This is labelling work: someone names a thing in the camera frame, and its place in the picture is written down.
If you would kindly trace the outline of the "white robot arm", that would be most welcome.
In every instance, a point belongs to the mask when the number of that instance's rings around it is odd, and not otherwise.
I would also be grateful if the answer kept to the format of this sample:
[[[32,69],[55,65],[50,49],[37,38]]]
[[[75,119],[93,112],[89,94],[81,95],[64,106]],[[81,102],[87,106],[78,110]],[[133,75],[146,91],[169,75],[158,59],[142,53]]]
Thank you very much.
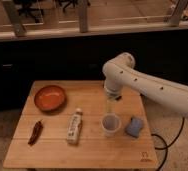
[[[104,90],[108,98],[116,99],[122,88],[128,86],[188,119],[188,86],[141,73],[134,67],[135,59],[128,52],[103,65]]]

